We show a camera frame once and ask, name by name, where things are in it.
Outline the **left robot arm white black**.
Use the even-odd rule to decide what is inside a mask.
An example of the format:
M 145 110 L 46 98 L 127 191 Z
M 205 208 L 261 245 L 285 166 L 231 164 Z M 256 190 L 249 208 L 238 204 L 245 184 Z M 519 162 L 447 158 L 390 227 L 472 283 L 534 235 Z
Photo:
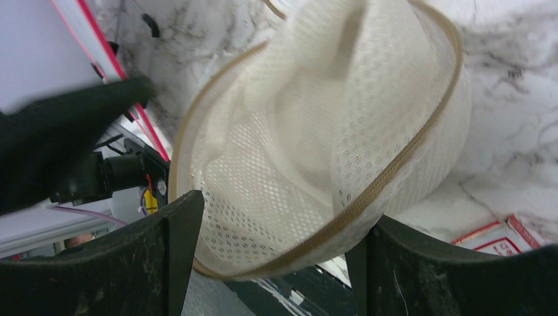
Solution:
M 1 214 L 47 199 L 108 127 L 156 95 L 145 76 L 33 100 L 1 115 Z

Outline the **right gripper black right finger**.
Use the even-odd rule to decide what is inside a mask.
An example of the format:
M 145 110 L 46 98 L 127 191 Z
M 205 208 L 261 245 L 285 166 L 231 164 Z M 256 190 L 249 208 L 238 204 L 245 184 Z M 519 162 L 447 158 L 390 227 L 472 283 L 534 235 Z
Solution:
M 556 315 L 557 247 L 498 257 L 384 216 L 345 255 L 359 315 Z

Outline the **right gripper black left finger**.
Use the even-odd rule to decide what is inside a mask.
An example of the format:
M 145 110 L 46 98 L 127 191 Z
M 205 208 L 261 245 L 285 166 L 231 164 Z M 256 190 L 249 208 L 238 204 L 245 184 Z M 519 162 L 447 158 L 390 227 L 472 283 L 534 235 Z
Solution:
M 53 257 L 1 262 L 2 315 L 180 315 L 204 210 L 192 190 Z

